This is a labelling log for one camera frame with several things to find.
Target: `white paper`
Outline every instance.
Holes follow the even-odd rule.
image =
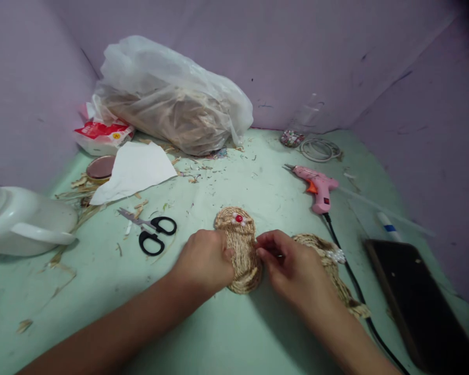
[[[90,204],[117,201],[174,176],[176,170],[156,143],[127,142],[116,154],[111,178],[95,191]]]

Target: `jar of beads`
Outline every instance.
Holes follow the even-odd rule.
[[[313,120],[324,105],[325,103],[317,101],[316,94],[311,95],[309,101],[295,112],[281,135],[280,142],[286,147],[298,147],[312,132],[315,125]]]

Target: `plastic bag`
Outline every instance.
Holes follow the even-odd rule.
[[[253,106],[226,77],[142,36],[104,52],[95,94],[115,116],[187,154],[203,156],[227,138],[243,143]]]

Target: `red and white package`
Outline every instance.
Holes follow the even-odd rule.
[[[75,129],[77,143],[93,156],[116,155],[126,142],[134,137],[132,125],[115,120],[110,126],[101,122],[88,121],[81,129]]]

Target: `lavender wall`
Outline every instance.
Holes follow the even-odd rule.
[[[347,127],[455,16],[450,0],[50,0],[97,69],[143,35],[238,84],[254,126],[281,129],[316,92]]]
[[[469,302],[469,18],[459,17],[352,130],[381,160]]]
[[[0,1],[0,184],[45,190],[77,151],[96,74],[41,0]]]

